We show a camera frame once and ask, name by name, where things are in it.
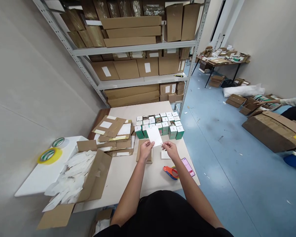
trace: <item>white bag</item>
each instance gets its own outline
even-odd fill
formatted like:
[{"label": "white bag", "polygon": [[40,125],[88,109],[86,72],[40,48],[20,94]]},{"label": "white bag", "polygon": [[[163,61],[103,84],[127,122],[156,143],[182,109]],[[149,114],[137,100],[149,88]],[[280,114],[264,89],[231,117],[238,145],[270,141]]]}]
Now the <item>white bag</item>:
[{"label": "white bag", "polygon": [[238,86],[238,87],[226,87],[224,88],[224,97],[228,98],[232,94],[236,94],[242,97],[253,96],[258,94],[264,94],[265,88],[261,88],[261,83],[255,86]]}]

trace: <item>brown box lid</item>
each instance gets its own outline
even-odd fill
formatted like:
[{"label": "brown box lid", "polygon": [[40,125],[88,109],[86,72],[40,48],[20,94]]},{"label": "brown box lid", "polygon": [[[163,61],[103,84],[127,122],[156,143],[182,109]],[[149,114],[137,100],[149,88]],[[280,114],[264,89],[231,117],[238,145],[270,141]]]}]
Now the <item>brown box lid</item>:
[{"label": "brown box lid", "polygon": [[105,30],[146,26],[160,26],[161,16],[107,18],[102,19],[101,23]]}]

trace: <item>shelf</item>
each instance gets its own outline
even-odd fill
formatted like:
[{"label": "shelf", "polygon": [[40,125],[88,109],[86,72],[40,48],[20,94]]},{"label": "shelf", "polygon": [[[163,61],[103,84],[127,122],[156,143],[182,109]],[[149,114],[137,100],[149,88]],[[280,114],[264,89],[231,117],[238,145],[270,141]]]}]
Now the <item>shelf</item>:
[{"label": "shelf", "polygon": [[144,44],[144,45],[134,45],[134,46],[124,46],[124,47],[112,47],[112,48],[80,48],[74,49],[72,54],[74,56],[87,56],[87,55],[97,55],[97,54],[108,54],[108,53],[124,53],[133,51],[143,51],[143,50],[157,50],[166,48],[185,48],[194,47],[196,45],[196,40],[189,41],[177,41],[177,42],[162,42],[156,44]]},{"label": "shelf", "polygon": [[125,79],[125,80],[110,80],[110,81],[101,81],[98,85],[99,90],[108,90],[115,88],[125,88],[133,86],[143,86],[151,84],[159,84],[166,82],[175,82],[175,81],[186,81],[187,76],[184,73],[169,74],[163,76],[151,76],[151,77],[141,77],[135,79]]}]

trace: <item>tape roll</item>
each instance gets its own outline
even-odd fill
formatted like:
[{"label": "tape roll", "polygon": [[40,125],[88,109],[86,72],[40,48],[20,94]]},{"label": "tape roll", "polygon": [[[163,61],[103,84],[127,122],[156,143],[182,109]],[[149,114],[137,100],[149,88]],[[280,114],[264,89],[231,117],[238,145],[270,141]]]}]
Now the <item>tape roll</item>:
[{"label": "tape roll", "polygon": [[65,138],[58,138],[53,141],[52,147],[56,147],[59,149],[65,148],[69,144],[69,140]]},{"label": "tape roll", "polygon": [[50,165],[56,162],[62,156],[62,150],[58,148],[50,148],[44,151],[37,160],[37,163]]}]

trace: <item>white card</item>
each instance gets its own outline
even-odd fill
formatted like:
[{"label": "white card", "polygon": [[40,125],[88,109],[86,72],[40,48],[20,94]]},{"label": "white card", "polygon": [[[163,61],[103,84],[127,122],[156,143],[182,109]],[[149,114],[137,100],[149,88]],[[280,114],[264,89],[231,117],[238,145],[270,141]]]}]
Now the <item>white card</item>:
[{"label": "white card", "polygon": [[160,136],[160,132],[156,126],[148,128],[147,134],[148,134],[150,142],[155,142],[155,145],[153,147],[162,145],[162,139]]}]

